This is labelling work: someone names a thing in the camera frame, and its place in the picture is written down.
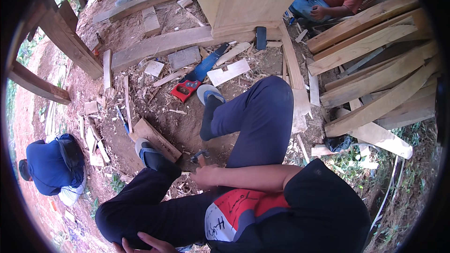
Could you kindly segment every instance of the black hair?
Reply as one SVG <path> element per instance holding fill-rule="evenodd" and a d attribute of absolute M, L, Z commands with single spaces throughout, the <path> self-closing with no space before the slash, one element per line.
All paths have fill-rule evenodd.
<path fill-rule="evenodd" d="M 28 172 L 28 163 L 26 160 L 19 161 L 19 172 L 20 176 L 26 181 L 29 181 L 31 178 L 30 173 Z"/>

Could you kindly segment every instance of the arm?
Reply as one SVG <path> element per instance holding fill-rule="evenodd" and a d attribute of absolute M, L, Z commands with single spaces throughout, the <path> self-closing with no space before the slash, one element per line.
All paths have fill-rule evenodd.
<path fill-rule="evenodd" d="M 241 168 L 220 168 L 217 165 L 197 168 L 191 178 L 205 188 L 229 186 L 265 192 L 280 192 L 292 177 L 302 170 L 295 165 L 261 165 Z"/>

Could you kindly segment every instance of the flip-flop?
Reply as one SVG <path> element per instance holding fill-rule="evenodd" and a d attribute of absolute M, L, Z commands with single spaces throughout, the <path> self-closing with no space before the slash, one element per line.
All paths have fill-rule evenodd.
<path fill-rule="evenodd" d="M 203 105 L 205 105 L 206 100 L 210 95 L 213 95 L 218 100 L 222 101 L 222 103 L 226 103 L 226 100 L 219 92 L 219 89 L 215 88 L 214 86 L 210 84 L 203 84 L 200 85 L 199 88 L 197 88 L 197 96 L 199 97 L 200 102 L 202 102 Z"/>

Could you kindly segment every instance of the hand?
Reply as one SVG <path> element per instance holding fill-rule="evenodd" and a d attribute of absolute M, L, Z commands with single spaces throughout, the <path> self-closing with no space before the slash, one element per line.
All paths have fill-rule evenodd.
<path fill-rule="evenodd" d="M 170 243 L 156 239 L 149 234 L 144 232 L 138 232 L 138 237 L 148 245 L 153 246 L 151 250 L 136 250 L 132 249 L 128 244 L 128 240 L 124 237 L 122 238 L 122 246 L 113 242 L 117 253 L 179 253 Z"/>
<path fill-rule="evenodd" d="M 326 9 L 323 6 L 314 5 L 312 6 L 311 10 L 311 17 L 313 17 L 316 20 L 323 20 L 323 18 L 326 16 Z"/>
<path fill-rule="evenodd" d="M 217 164 L 203 166 L 196 169 L 196 174 L 191 174 L 191 179 L 197 183 L 197 186 L 202 190 L 210 190 L 215 187 L 216 175 L 215 173 L 221 169 Z"/>

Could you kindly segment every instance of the black sock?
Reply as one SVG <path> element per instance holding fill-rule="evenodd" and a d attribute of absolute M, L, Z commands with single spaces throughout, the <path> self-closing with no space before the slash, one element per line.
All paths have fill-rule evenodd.
<path fill-rule="evenodd" d="M 202 128 L 200 129 L 200 138 L 202 140 L 209 141 L 210 139 L 217 137 L 212 134 L 211 122 L 212 118 L 214 117 L 214 110 L 216 110 L 216 108 L 222 104 L 222 101 L 217 99 L 213 95 L 210 95 L 206 100 L 205 112 L 203 113 Z"/>

